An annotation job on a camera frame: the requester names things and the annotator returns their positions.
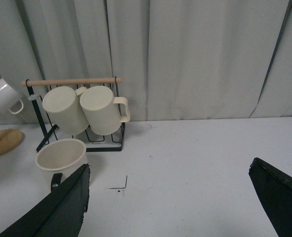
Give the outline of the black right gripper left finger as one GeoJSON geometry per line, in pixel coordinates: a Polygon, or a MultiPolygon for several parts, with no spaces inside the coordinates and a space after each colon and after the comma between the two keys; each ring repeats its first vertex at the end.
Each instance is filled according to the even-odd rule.
{"type": "Polygon", "coordinates": [[[90,168],[83,164],[0,237],[77,237],[89,202],[90,168]]]}

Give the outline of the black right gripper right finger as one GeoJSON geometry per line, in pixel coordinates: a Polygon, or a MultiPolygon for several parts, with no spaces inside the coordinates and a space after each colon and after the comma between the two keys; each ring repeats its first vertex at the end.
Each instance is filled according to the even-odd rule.
{"type": "Polygon", "coordinates": [[[249,177],[273,228],[292,237],[292,177],[260,158],[254,158],[249,177]]]}

